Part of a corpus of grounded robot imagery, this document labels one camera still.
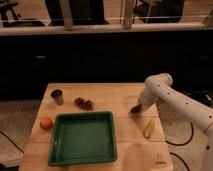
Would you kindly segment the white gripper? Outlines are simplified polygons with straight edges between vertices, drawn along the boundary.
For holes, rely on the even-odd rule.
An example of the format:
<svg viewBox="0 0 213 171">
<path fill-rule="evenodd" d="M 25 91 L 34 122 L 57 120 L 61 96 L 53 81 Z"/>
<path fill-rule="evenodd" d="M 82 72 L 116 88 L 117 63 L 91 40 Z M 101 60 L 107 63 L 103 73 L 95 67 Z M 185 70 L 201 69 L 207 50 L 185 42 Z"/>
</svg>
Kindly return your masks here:
<svg viewBox="0 0 213 171">
<path fill-rule="evenodd" d="M 142 111 L 148 110 L 157 100 L 157 96 L 148 89 L 144 89 L 138 98 L 138 103 L 142 106 Z"/>
</svg>

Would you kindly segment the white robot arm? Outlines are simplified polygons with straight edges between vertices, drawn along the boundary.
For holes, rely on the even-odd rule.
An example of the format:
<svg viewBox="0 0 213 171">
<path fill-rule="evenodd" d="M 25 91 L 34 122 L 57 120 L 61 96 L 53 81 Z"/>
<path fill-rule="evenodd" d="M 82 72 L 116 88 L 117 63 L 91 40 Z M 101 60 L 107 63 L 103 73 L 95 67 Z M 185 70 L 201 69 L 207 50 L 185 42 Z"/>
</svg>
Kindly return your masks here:
<svg viewBox="0 0 213 171">
<path fill-rule="evenodd" d="M 142 111 L 161 99 L 193 123 L 208 138 L 201 171 L 213 171 L 213 109 L 174 90 L 172 84 L 173 78 L 168 73 L 147 77 L 138 98 Z"/>
</svg>

